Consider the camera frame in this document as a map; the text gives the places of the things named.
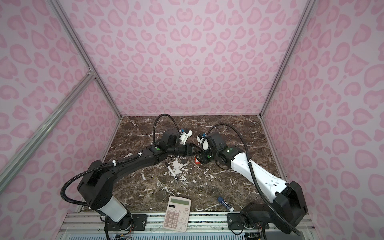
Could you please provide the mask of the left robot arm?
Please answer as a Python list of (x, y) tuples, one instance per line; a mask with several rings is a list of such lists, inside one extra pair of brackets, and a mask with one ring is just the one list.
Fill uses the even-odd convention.
[(192, 134), (189, 129), (168, 129), (159, 140), (136, 155), (110, 163), (93, 162), (78, 184), (79, 193), (91, 210), (116, 224), (130, 225), (129, 210), (113, 196), (114, 184), (129, 174), (165, 161), (169, 156), (192, 156), (194, 144), (187, 143)]

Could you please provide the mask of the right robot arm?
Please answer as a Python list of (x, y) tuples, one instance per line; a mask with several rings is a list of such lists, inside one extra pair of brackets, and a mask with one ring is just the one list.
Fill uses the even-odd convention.
[(251, 229), (266, 223), (285, 234), (301, 235), (297, 226), (308, 213), (308, 207), (297, 182), (288, 183), (271, 174), (249, 158), (248, 150), (229, 146), (218, 132), (200, 133), (197, 140), (201, 148), (197, 159), (201, 164), (216, 161), (241, 174), (255, 185), (263, 201), (247, 204), (237, 215), (236, 226)]

